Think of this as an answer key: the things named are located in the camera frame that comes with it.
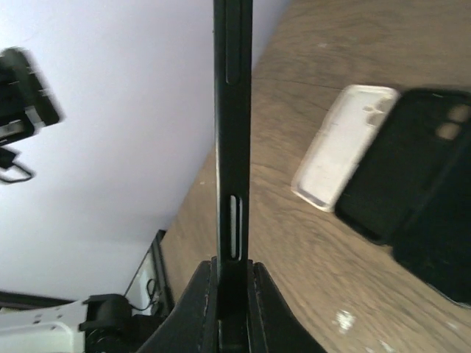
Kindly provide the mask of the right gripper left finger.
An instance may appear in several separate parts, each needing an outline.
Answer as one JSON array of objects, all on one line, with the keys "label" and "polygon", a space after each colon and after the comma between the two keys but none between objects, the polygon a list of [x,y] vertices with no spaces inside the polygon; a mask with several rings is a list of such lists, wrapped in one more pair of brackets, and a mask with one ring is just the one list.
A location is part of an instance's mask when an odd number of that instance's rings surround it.
[{"label": "right gripper left finger", "polygon": [[217,352],[217,263],[201,262],[169,317],[139,349],[143,353]]}]

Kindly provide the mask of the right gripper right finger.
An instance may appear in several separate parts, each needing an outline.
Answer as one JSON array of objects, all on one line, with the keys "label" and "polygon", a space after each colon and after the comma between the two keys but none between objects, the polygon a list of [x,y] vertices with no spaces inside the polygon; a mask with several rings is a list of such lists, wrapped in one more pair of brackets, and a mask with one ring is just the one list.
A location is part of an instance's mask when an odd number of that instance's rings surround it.
[{"label": "right gripper right finger", "polygon": [[247,284],[247,325],[251,352],[325,351],[292,313],[263,263],[248,262]]}]

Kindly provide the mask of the black phone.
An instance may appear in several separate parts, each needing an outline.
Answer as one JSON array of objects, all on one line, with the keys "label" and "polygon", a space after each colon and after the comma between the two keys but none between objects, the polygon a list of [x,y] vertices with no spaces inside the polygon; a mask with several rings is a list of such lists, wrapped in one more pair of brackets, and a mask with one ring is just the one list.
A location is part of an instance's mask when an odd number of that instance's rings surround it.
[{"label": "black phone", "polygon": [[453,161],[394,242],[393,258],[452,302],[470,306],[470,153]]},{"label": "black phone", "polygon": [[248,352],[252,1],[213,3],[220,352]]}]

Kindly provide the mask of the black phone case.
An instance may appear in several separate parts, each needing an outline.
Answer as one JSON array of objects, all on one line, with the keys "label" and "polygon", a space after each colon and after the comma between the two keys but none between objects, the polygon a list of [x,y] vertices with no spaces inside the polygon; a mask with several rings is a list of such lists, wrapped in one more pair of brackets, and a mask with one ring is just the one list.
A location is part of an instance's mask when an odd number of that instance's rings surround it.
[{"label": "black phone case", "polygon": [[[428,191],[465,132],[470,93],[462,90],[414,88],[394,104],[335,206],[336,217],[376,244],[388,244],[412,207]],[[450,139],[440,127],[457,124]]]}]

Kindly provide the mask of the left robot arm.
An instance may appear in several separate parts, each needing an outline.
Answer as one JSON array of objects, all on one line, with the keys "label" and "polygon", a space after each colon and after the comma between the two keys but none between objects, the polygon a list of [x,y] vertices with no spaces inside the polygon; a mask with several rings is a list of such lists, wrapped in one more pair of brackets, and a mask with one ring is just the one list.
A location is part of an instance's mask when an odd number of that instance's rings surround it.
[{"label": "left robot arm", "polygon": [[174,308],[155,239],[125,294],[71,301],[1,292],[2,352],[136,352]]}]

